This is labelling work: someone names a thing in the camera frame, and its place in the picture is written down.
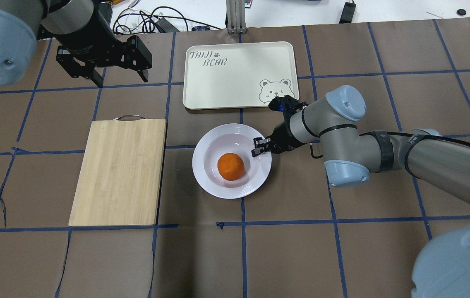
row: white floor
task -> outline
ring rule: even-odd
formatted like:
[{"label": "white floor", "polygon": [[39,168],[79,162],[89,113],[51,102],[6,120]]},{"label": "white floor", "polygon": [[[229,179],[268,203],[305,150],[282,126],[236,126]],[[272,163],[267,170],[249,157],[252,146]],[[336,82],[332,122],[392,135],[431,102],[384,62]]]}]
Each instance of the white floor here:
[{"label": "white floor", "polygon": [[[335,24],[339,21],[345,0],[254,0],[246,8],[247,27],[292,26],[309,24]],[[466,10],[470,17],[470,0],[356,0],[353,22],[402,21],[410,19],[450,19],[460,17],[456,11]],[[112,23],[126,9],[131,0],[114,6]],[[194,19],[225,28],[225,0],[140,0],[134,9],[148,12],[157,6],[170,6],[188,19]],[[161,9],[157,13],[177,16],[176,12]],[[133,27],[140,19],[130,16],[126,24]],[[171,19],[179,30],[185,31],[184,22]],[[189,24],[189,29],[197,24]]]}]

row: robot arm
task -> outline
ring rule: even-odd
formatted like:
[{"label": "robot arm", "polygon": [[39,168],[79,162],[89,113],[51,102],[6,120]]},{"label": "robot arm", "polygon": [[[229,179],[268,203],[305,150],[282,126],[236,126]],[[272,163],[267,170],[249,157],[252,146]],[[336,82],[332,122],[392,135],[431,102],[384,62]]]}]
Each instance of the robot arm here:
[{"label": "robot arm", "polygon": [[282,111],[285,121],[269,137],[254,140],[254,157],[292,151],[319,139],[329,183],[335,187],[361,185],[370,173],[402,169],[470,204],[470,147],[432,130],[359,135],[355,122],[366,106],[351,86],[328,92],[311,105],[289,96],[275,98],[269,108]]},{"label": "robot arm", "polygon": [[61,46],[57,62],[73,78],[91,79],[103,86],[96,67],[120,66],[137,71],[144,82],[152,54],[137,36],[116,39],[93,0],[0,0],[0,85],[24,75],[36,49],[36,30],[42,25]]}]

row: wooden cutting board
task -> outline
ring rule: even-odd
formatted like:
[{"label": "wooden cutting board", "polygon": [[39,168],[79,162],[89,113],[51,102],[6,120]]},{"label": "wooden cutting board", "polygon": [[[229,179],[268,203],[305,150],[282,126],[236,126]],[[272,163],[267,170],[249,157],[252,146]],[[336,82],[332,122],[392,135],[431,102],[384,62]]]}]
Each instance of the wooden cutting board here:
[{"label": "wooden cutting board", "polygon": [[70,226],[154,225],[165,119],[93,121]]}]

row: cartoon bear face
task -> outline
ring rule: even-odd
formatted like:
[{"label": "cartoon bear face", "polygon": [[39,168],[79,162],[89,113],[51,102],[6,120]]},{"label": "cartoon bear face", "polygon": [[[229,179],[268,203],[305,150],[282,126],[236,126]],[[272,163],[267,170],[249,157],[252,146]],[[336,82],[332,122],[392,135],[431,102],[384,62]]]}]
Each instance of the cartoon bear face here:
[{"label": "cartoon bear face", "polygon": [[282,79],[280,82],[270,82],[264,79],[259,83],[261,86],[261,93],[259,94],[259,100],[264,104],[268,104],[276,96],[284,97],[286,95],[294,97],[294,92],[290,88],[292,82],[289,79]]}]

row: orange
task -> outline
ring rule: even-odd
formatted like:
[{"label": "orange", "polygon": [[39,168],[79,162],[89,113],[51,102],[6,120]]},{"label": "orange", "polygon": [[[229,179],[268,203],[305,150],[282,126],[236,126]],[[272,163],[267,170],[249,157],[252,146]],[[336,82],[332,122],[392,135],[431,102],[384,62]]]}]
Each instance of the orange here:
[{"label": "orange", "polygon": [[228,181],[235,181],[244,175],[244,162],[235,153],[222,155],[216,163],[220,176]]}]

